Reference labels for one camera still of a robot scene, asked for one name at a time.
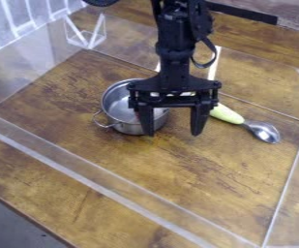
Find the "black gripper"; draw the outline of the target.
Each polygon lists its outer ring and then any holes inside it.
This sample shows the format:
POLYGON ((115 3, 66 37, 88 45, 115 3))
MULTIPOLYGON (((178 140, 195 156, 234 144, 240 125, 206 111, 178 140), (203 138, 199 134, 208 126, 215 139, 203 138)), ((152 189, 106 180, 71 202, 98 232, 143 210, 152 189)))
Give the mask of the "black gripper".
POLYGON ((191 133, 198 136, 204 128, 210 110, 218 106, 222 83, 191 75, 190 63, 162 63, 159 73, 132 79, 128 107, 139 111, 144 134, 154 136, 152 108, 191 108, 191 133))

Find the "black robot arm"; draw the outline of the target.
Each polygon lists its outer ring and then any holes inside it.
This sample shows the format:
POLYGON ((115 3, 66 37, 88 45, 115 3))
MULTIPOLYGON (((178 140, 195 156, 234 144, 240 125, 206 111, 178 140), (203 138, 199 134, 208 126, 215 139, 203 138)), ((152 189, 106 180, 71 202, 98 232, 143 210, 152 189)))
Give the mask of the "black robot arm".
POLYGON ((194 77, 190 65, 195 44, 214 44, 212 16, 204 0, 150 0, 158 27, 155 52, 159 55, 160 71, 156 76, 127 85, 128 107, 139 114, 144 134, 154 135, 156 108, 188 108, 191 110, 191 133, 202 133, 210 110, 218 106, 218 90, 222 83, 194 77))

